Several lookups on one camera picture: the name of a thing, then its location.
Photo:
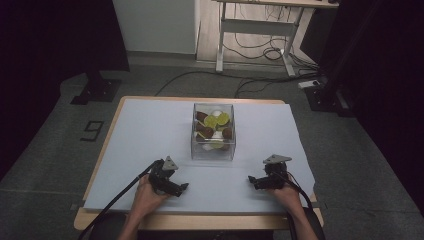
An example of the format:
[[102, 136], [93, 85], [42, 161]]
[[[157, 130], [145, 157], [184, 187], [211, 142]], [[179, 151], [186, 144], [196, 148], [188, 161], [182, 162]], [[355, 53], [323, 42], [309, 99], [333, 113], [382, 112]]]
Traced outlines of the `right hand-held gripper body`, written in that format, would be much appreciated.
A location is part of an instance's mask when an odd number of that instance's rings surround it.
[[266, 174], [274, 178], [281, 177], [284, 180], [288, 180], [287, 162], [291, 161], [291, 157], [272, 154], [266, 158], [263, 163], [265, 164]]

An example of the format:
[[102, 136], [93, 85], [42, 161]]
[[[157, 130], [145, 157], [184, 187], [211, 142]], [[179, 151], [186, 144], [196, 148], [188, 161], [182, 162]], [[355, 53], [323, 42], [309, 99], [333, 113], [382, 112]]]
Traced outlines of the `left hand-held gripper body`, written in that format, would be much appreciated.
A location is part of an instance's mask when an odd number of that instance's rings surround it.
[[168, 183], [172, 182], [170, 177], [178, 169], [170, 156], [165, 159], [156, 160], [149, 173], [149, 182], [156, 193], [164, 193], [162, 190], [169, 190]]

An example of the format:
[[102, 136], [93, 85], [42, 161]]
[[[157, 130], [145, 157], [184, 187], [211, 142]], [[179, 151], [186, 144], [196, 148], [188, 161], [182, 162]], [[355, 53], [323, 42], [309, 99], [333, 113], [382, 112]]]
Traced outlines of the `clear plastic box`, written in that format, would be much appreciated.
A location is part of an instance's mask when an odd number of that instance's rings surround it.
[[195, 103], [193, 107], [193, 118], [192, 118], [192, 136], [191, 136], [191, 158], [193, 160], [226, 160], [231, 161], [234, 157], [236, 144], [229, 151], [221, 150], [212, 150], [204, 151], [200, 149], [193, 140], [193, 129], [194, 129], [194, 119], [197, 111], [202, 111], [207, 114], [212, 113], [215, 110], [221, 110], [229, 113], [232, 116], [233, 124], [235, 126], [234, 120], [234, 107], [232, 104], [213, 104], [213, 103]]

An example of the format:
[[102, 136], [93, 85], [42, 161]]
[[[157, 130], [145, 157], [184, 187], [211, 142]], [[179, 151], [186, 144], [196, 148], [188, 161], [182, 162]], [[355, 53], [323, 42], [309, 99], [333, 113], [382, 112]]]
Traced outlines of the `person's right hand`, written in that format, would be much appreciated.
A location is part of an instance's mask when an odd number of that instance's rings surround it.
[[291, 186], [286, 185], [281, 189], [267, 189], [289, 212], [302, 208], [299, 193]]

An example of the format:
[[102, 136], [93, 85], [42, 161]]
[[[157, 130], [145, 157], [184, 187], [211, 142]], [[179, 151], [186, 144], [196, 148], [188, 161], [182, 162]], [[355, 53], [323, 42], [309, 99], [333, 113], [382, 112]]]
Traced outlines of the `person's left hand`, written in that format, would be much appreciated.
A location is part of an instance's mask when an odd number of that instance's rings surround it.
[[168, 198], [168, 194], [157, 194], [149, 181], [149, 175], [145, 175], [139, 181], [131, 212], [137, 217], [144, 217], [155, 211]]

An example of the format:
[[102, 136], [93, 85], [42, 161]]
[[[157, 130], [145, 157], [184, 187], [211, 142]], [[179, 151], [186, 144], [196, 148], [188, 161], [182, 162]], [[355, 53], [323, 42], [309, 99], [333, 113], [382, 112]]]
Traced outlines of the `black tape floor marking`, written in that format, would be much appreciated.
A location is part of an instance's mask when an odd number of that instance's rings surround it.
[[104, 125], [103, 121], [90, 120], [84, 128], [83, 130], [84, 134], [80, 138], [80, 140], [86, 141], [86, 142], [95, 142], [99, 134], [101, 133], [103, 125]]

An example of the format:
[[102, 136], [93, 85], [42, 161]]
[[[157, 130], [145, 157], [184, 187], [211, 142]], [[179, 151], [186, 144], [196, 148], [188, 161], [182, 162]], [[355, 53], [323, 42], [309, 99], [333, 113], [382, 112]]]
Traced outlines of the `black stand base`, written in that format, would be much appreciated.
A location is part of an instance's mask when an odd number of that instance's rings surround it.
[[119, 79], [104, 79], [99, 71], [86, 73], [87, 84], [82, 92], [75, 96], [73, 105], [86, 105], [88, 102], [112, 102], [122, 81]]
[[340, 117], [354, 117], [349, 94], [342, 86], [330, 83], [326, 77], [314, 80], [314, 84], [306, 87], [304, 93], [312, 111], [332, 112]]

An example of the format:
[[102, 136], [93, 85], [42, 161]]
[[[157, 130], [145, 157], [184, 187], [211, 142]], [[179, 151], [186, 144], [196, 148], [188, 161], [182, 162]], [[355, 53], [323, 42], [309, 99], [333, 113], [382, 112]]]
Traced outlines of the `white power strip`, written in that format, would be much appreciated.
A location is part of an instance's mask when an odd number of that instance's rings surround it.
[[319, 87], [321, 83], [318, 80], [310, 80], [298, 83], [299, 89], [310, 88], [310, 87]]

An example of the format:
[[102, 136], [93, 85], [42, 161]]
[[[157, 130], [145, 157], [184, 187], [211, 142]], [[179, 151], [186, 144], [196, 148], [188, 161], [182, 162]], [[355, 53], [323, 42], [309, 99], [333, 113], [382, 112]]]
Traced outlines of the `black curtain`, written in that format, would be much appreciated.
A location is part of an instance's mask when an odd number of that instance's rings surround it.
[[340, 0], [322, 67], [424, 215], [424, 0]]
[[0, 180], [53, 110], [63, 81], [128, 69], [113, 0], [0, 0]]

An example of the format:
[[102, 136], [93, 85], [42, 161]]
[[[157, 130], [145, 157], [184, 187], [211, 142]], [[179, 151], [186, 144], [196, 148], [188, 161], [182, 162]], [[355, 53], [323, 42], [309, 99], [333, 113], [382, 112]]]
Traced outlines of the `white partition panel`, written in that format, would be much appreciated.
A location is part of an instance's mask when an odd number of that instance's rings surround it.
[[113, 0], [127, 51], [195, 54], [200, 0]]

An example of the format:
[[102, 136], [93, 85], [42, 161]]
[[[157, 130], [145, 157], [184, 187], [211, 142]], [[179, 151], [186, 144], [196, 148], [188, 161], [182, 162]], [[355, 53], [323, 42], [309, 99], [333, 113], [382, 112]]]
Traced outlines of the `white metal desk frame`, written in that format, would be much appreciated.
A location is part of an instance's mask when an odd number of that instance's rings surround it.
[[[290, 49], [297, 34], [301, 18], [306, 8], [311, 9], [336, 9], [339, 4], [333, 0], [214, 0], [222, 4], [222, 12], [219, 22], [219, 42], [216, 55], [217, 72], [224, 68], [224, 36], [226, 33], [241, 33], [254, 35], [283, 36], [288, 38], [288, 43], [283, 50], [281, 58], [289, 77], [295, 77], [296, 73], [290, 57]], [[262, 20], [242, 20], [226, 17], [226, 6], [233, 4], [253, 4], [264, 6], [295, 7], [298, 14], [293, 22], [268, 22]]]

